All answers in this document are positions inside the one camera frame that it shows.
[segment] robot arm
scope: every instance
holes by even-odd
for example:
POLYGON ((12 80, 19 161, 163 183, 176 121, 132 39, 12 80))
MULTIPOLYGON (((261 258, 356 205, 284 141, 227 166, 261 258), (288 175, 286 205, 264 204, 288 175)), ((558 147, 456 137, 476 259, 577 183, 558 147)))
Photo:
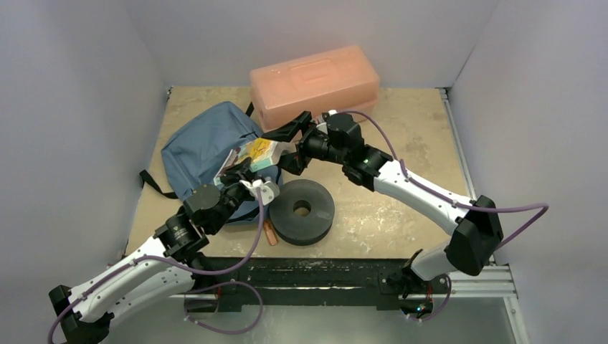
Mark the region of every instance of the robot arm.
POLYGON ((456 202, 495 208, 494 202, 481 196, 471 200, 445 190, 426 179, 408 172, 404 176, 398 161, 389 154, 365 144, 361 127, 349 114, 326 113, 322 123, 312 121, 304 112, 287 125, 265 133, 269 140, 291 141, 298 132, 302 138, 294 153, 283 156, 278 165, 287 172, 300 175, 312 159, 342 165, 346 177, 356 185, 397 199, 433 220, 451 239, 438 247, 417 252, 404 268, 404 274, 422 284, 434 277, 460 270, 476 276, 488 263, 503 239, 498 215, 468 211, 456 202), (421 184, 452 199, 443 201, 410 182, 421 184))
POLYGON ((110 321, 114 326, 155 301, 192 290, 197 282, 216 284, 213 276, 197 279, 173 265, 210 270, 199 253, 209 243, 205 234, 216 234, 244 201, 257 199, 257 189, 264 205, 279 192, 272 181, 250 171, 250 159, 232 167, 222 182, 222 190, 213 185, 193 190, 176 215, 102 274, 72 288, 60 285, 51 290, 49 298, 57 315, 63 314, 60 325, 68 343, 99 343, 108 335, 110 321))

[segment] backpack strap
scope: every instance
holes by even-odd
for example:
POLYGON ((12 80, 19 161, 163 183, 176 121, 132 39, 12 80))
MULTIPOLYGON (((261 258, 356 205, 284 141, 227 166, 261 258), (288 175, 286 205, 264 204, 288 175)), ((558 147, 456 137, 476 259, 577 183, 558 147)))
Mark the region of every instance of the backpack strap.
POLYGON ((161 187, 158 186, 158 184, 156 183, 156 181, 154 181, 154 178, 152 178, 152 176, 150 176, 150 173, 148 173, 148 171, 146 170, 142 170, 139 173, 139 176, 141 178, 141 181, 144 184, 148 184, 149 186, 152 186, 152 188, 154 190, 156 190, 156 192, 158 192, 159 194, 165 196, 168 199, 177 199, 177 195, 174 192, 163 192, 161 190, 161 187))

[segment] cable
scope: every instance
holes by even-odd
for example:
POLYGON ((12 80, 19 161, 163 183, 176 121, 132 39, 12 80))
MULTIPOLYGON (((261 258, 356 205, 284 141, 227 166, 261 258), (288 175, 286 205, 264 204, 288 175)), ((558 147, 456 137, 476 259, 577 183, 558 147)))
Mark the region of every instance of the cable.
MULTIPOLYGON (((369 115, 367 115, 366 113, 363 113, 361 111, 357 111, 357 110, 342 110, 339 112, 340 114, 351 114, 351 113, 355 113, 357 115, 361 115, 365 118, 367 118, 371 124, 373 124, 376 129, 378 129, 378 131, 380 132, 380 134, 382 135, 382 137, 384 138, 384 140, 386 141, 386 144, 389 147, 389 150, 391 151, 391 154, 393 155, 393 158, 395 160, 397 160, 399 162, 399 165, 401 166, 401 171, 403 172, 404 176, 408 176, 407 173, 407 168, 405 167, 405 161, 403 161, 403 159, 398 159, 397 158, 397 154, 395 152, 395 149, 393 148, 393 145, 391 144, 391 141, 389 140, 389 137, 386 136, 386 133, 384 132, 384 130, 382 130, 382 128, 380 128, 380 125, 369 115)), ((518 236, 519 234, 521 234, 522 231, 525 231, 530 225, 532 225, 536 220, 538 220, 541 216, 543 216, 543 214, 545 214, 547 212, 547 210, 549 209, 549 205, 545 202, 543 203, 536 203, 536 204, 529 204, 527 206, 517 206, 517 207, 513 207, 513 208, 483 208, 483 207, 479 207, 479 206, 470 206, 468 204, 463 204, 460 203, 458 201, 454 202, 454 200, 452 200, 450 197, 433 190, 432 188, 424 185, 423 183, 420 183, 419 181, 417 181, 415 178, 411 177, 409 178, 409 180, 415 185, 418 186, 419 188, 421 188, 422 190, 425 190, 426 192, 432 194, 433 196, 442 199, 443 201, 446 201, 447 203, 452 203, 455 206, 457 206, 458 208, 463 208, 463 209, 468 209, 468 210, 473 210, 473 211, 480 211, 483 213, 492 213, 492 214, 502 214, 502 213, 520 213, 522 211, 529 211, 529 210, 534 210, 534 209, 540 209, 538 211, 538 213, 536 213, 534 216, 532 216, 526 223, 524 223, 521 227, 519 227, 517 230, 515 230, 510 236, 508 236, 506 239, 504 239, 499 245, 498 247, 496 247, 496 249, 500 249, 501 247, 505 246, 508 242, 510 242, 511 240, 515 239, 516 236, 518 236)))
POLYGON ((203 288, 203 289, 191 290, 189 292, 186 292, 185 294, 198 294, 200 292, 206 292, 207 290, 212 290, 212 289, 215 289, 218 287, 223 287, 225 285, 241 285, 241 286, 247 287, 247 288, 251 289, 251 291, 253 291, 253 293, 255 294, 255 297, 257 297, 257 300, 260 302, 260 310, 257 312, 257 317, 255 317, 255 320, 253 320, 253 322, 251 324, 249 324, 247 327, 242 328, 240 330, 222 330, 219 328, 214 328, 211 325, 204 324, 204 323, 192 318, 190 316, 190 313, 188 313, 188 310, 186 309, 185 301, 184 301, 184 314, 186 315, 186 318, 184 318, 184 320, 188 320, 189 322, 191 322, 195 325, 198 325, 202 328, 206 328, 207 330, 221 333, 222 335, 240 335, 241 333, 245 333, 245 332, 251 330, 253 327, 255 327, 257 325, 257 323, 260 321, 260 319, 262 318, 262 311, 264 310, 264 307, 263 307, 264 303, 262 302, 262 296, 260 295, 260 292, 258 292, 252 285, 249 285, 245 282, 240 282, 240 281, 230 281, 230 282, 219 283, 217 285, 212 285, 211 287, 207 287, 207 288, 203 288))
MULTIPOLYGON (((53 333, 55 332, 55 330, 57 329, 57 326, 59 326, 59 323, 61 322, 61 319, 63 319, 63 317, 65 317, 65 315, 72 310, 74 307, 76 307, 79 303, 81 303, 83 300, 86 300, 87 296, 90 295, 92 292, 94 292, 97 288, 101 287, 102 285, 104 285, 107 281, 111 280, 112 278, 116 277, 118 274, 120 274, 121 272, 127 270, 128 268, 132 267, 132 264, 139 264, 140 262, 143 262, 145 260, 156 260, 159 262, 163 262, 163 263, 167 263, 169 265, 173 265, 174 267, 177 267, 179 269, 185 270, 187 272, 191 272, 193 274, 200 274, 200 275, 204 275, 204 276, 217 276, 219 274, 227 274, 229 272, 232 272, 236 269, 239 269, 240 267, 242 267, 253 255, 253 252, 255 251, 255 248, 257 247, 257 244, 260 242, 260 237, 262 235, 262 226, 264 224, 264 204, 262 203, 262 192, 260 190, 260 188, 256 188, 256 193, 257 193, 257 205, 260 208, 260 217, 258 219, 257 222, 257 233, 255 234, 255 240, 253 241, 253 245, 251 247, 251 249, 249 250, 249 252, 245 255, 245 257, 243 257, 243 259, 241 259, 240 262, 236 263, 234 266, 223 269, 223 270, 217 270, 217 271, 206 271, 206 270, 199 270, 199 269, 194 269, 191 267, 187 267, 185 265, 182 265, 178 262, 176 262, 175 260, 172 259, 168 259, 168 258, 164 258, 164 257, 157 257, 157 256, 142 256, 139 258, 134 259, 131 263, 129 264, 125 264, 122 267, 117 268, 116 270, 112 271, 111 273, 105 275, 104 277, 102 277, 101 279, 99 279, 95 284, 93 284, 89 289, 85 290, 74 302, 70 303, 55 319, 55 321, 52 323, 51 328, 49 330, 49 333, 47 334, 47 342, 49 344, 53 344, 53 333)), ((260 307, 262 307, 262 298, 259 297, 260 300, 260 307)))

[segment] black rubber disc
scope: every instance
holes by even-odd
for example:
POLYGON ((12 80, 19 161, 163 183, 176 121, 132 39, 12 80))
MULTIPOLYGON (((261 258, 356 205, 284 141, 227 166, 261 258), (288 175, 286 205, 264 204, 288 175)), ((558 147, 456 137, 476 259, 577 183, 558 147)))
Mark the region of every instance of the black rubber disc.
POLYGON ((329 191, 306 179, 285 183, 269 209, 278 236, 298 246, 312 245, 325 237, 335 213, 329 191))

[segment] black base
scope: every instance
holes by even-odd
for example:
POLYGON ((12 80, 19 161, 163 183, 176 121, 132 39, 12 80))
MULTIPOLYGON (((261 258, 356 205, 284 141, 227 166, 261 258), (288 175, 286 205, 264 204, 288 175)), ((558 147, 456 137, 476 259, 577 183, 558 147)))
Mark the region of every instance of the black base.
MULTIPOLYGON (((231 267, 240 259, 205 258, 215 270, 231 267)), ((399 296, 420 292, 406 290, 405 284, 395 278, 406 262, 407 259, 251 258, 236 272, 218 277, 217 282, 234 279, 249 283, 260 292, 265 305, 374 306, 377 310, 399 310, 407 302, 399 296)), ((435 294, 447 292, 447 286, 439 282, 442 277, 445 278, 442 275, 431 281, 435 294)), ((243 305, 257 303, 247 288, 223 287, 218 311, 239 312, 243 305)))

